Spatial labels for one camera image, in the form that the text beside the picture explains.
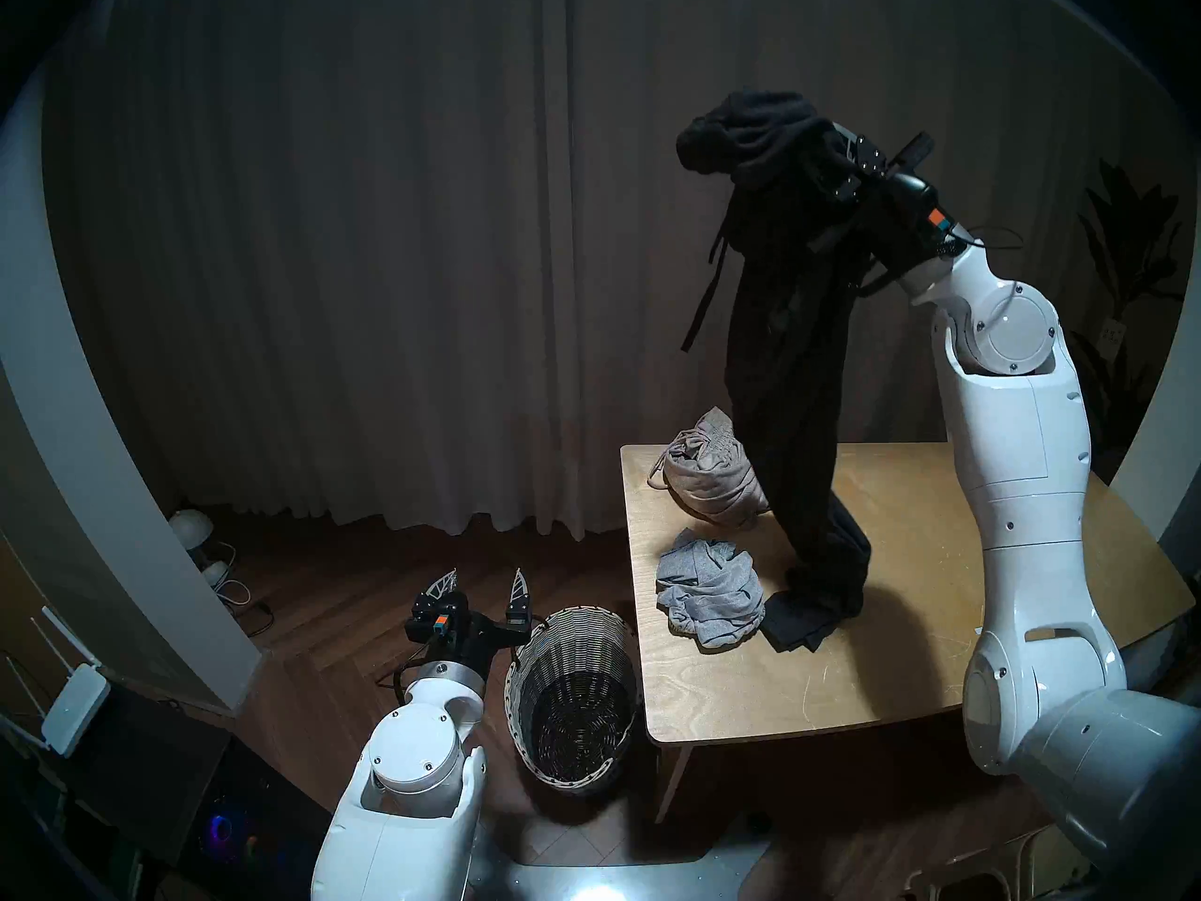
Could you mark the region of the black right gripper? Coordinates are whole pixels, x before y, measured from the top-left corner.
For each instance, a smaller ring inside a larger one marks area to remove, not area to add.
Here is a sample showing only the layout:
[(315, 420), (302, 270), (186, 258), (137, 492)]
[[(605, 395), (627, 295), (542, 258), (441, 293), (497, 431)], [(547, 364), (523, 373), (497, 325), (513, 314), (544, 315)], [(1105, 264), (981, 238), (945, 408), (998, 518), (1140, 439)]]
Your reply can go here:
[(931, 261), (952, 264), (960, 256), (956, 222), (937, 190), (907, 169), (889, 169), (889, 160), (864, 135), (838, 124), (838, 163), (846, 174), (827, 178), (835, 203), (854, 203), (849, 239), (870, 255), (870, 267), (883, 273), (868, 285), (896, 284)]

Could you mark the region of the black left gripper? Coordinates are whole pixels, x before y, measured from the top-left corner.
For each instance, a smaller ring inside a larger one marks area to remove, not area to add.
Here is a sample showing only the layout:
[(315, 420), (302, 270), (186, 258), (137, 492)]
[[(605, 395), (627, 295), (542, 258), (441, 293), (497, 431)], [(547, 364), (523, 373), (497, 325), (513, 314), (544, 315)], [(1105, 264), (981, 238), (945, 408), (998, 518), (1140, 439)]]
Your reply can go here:
[(424, 646), (419, 664), (446, 662), (489, 673), (496, 655), (527, 644), (533, 632), (530, 592), (522, 569), (515, 571), (506, 620), (497, 622), (471, 609), (458, 592), (458, 569), (431, 583), (414, 601), (405, 636)]

